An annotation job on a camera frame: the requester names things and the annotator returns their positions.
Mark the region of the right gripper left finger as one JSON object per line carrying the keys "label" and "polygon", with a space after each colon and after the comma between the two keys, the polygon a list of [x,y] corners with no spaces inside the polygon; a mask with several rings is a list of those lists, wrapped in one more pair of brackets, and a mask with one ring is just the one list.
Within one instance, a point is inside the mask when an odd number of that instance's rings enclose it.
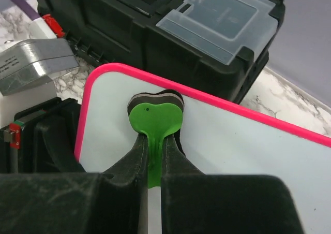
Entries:
{"label": "right gripper left finger", "polygon": [[1,233],[147,233],[148,141],[103,173],[1,175]]}

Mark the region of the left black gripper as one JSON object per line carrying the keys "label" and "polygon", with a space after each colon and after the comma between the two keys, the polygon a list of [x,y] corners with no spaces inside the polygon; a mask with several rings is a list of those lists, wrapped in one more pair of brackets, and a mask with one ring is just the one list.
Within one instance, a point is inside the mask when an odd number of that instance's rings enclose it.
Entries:
{"label": "left black gripper", "polygon": [[73,154],[80,108],[55,97],[16,113],[1,128],[1,173],[59,172],[53,151]]}

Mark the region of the pink framed whiteboard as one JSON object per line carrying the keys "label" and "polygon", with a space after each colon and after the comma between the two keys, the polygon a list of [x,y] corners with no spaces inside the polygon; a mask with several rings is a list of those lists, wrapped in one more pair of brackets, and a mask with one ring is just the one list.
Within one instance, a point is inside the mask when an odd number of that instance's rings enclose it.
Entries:
{"label": "pink framed whiteboard", "polygon": [[103,172],[132,148],[127,105],[135,94],[173,89],[185,103],[181,143],[207,174],[267,174],[290,190],[305,233],[330,233],[330,138],[120,63],[87,78],[74,154]]}

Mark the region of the green whiteboard eraser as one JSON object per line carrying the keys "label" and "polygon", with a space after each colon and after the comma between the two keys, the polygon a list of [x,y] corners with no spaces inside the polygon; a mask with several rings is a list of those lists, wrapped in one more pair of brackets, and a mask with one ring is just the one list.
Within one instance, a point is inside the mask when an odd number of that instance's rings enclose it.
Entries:
{"label": "green whiteboard eraser", "polygon": [[139,93],[128,103],[129,122],[137,133],[148,138],[148,187],[161,185],[161,162],[163,141],[173,135],[182,152],[180,129],[183,123],[184,100],[175,90],[158,93]]}

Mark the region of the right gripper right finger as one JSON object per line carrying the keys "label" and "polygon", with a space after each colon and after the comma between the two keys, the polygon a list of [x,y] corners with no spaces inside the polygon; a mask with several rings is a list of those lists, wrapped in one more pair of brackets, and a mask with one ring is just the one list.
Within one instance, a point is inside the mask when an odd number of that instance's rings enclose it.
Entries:
{"label": "right gripper right finger", "polygon": [[179,150],[163,143],[163,233],[303,233],[291,194],[269,175],[204,174]]}

